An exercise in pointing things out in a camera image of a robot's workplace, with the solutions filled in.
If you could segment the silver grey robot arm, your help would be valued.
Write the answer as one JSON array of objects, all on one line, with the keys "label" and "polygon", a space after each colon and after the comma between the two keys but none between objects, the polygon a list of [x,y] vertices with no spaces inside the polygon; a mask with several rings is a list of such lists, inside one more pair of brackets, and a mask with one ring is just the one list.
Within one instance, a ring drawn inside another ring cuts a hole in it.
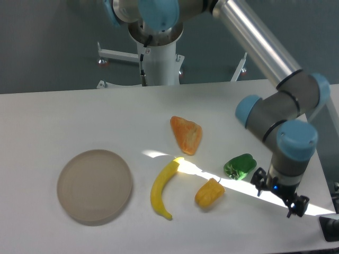
[{"label": "silver grey robot arm", "polygon": [[143,86],[177,85],[181,58],[175,51],[184,21],[210,12],[222,21],[276,87],[262,99],[245,97],[236,107],[239,122],[272,151],[268,171],[252,184],[281,198],[289,215],[303,216],[309,198],[296,192],[313,156],[318,133],[299,116],[322,107],[330,86],[320,74],[306,74],[245,1],[104,1],[114,25],[127,24],[137,43],[135,57]]}]

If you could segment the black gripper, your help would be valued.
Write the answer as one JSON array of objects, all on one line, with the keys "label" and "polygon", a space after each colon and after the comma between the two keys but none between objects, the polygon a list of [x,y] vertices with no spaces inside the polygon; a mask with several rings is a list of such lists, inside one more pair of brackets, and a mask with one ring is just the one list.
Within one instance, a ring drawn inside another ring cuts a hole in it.
[{"label": "black gripper", "polygon": [[252,175],[250,183],[257,189],[257,196],[262,191],[270,191],[283,200],[288,208],[287,218],[291,215],[302,217],[309,204],[307,196],[298,196],[299,177],[288,177],[280,173],[268,173],[259,167]]}]

